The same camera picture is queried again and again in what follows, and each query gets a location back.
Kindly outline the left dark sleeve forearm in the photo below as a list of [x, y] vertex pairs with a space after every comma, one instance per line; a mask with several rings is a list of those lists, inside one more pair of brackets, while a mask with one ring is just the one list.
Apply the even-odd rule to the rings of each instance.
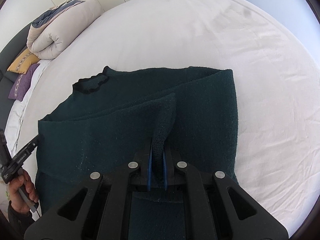
[[12, 207], [11, 202], [9, 202], [8, 206], [8, 218], [10, 225], [21, 238], [24, 238], [27, 229], [35, 223], [29, 206], [27, 206], [27, 212], [17, 212]]

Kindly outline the person's left hand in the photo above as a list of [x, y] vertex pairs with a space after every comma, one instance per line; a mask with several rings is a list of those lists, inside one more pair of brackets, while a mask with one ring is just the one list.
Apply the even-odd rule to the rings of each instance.
[[18, 171], [18, 176], [9, 182], [8, 191], [11, 207], [17, 213], [36, 212], [39, 197], [27, 171], [22, 168]]

